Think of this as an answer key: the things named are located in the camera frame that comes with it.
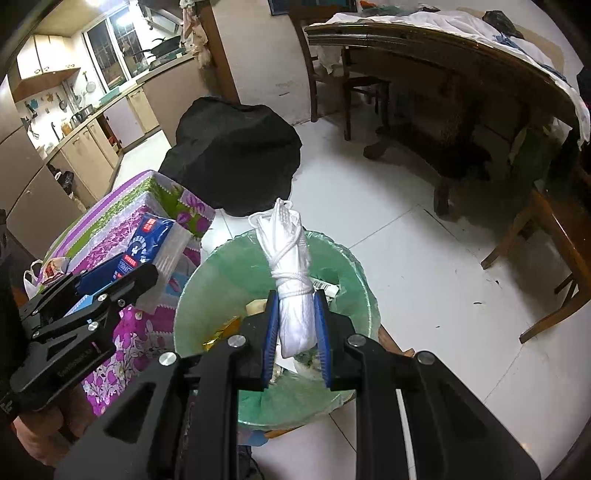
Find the person's left hand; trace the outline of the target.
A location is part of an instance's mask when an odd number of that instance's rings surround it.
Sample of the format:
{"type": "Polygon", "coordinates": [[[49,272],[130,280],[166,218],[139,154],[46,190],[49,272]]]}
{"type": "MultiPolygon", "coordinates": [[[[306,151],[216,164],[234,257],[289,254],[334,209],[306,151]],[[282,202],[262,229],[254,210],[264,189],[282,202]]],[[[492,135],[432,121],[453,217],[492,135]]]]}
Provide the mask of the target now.
{"type": "Polygon", "coordinates": [[[41,464],[55,467],[94,421],[84,394],[72,392],[57,404],[23,413],[12,426],[26,452],[41,464]]]}

